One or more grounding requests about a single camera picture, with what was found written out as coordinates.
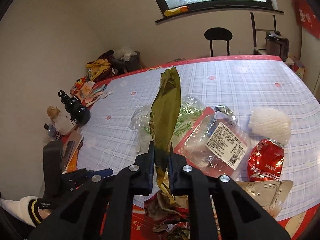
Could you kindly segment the white sleeve left forearm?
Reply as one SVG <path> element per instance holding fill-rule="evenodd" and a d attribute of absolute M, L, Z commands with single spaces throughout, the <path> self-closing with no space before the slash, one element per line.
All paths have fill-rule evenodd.
<path fill-rule="evenodd" d="M 23 197 L 19 201 L 1 198 L 1 207 L 15 218 L 33 227 L 37 227 L 43 221 L 35 196 Z"/>

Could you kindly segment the left hand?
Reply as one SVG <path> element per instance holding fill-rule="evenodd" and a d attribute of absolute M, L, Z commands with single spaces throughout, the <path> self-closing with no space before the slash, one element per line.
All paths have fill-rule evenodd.
<path fill-rule="evenodd" d="M 42 219 L 46 219 L 51 213 L 52 210 L 50 209 L 38 209 L 38 212 Z"/>

